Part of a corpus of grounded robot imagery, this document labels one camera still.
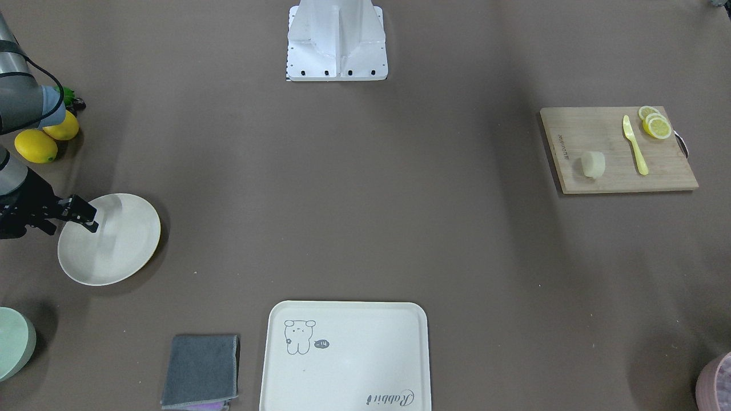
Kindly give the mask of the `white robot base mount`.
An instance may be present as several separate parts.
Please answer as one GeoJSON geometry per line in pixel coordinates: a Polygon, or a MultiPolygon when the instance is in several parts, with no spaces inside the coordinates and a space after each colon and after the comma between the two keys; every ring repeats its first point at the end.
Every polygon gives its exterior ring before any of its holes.
{"type": "Polygon", "coordinates": [[[300,1],[288,13],[292,82],[387,79],[384,13],[371,1],[300,1]]]}

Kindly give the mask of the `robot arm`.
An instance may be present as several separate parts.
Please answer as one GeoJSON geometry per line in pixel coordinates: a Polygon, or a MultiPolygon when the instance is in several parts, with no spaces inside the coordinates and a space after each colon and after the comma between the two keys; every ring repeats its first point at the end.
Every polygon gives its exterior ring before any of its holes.
{"type": "Polygon", "coordinates": [[[21,49],[5,20],[1,20],[2,135],[15,133],[15,155],[1,153],[2,238],[16,239],[36,227],[52,236],[54,220],[76,222],[96,232],[96,208],[78,195],[58,197],[30,163],[47,164],[58,155],[58,142],[79,130],[76,109],[85,103],[60,82],[40,85],[31,68],[35,62],[21,49]]]}

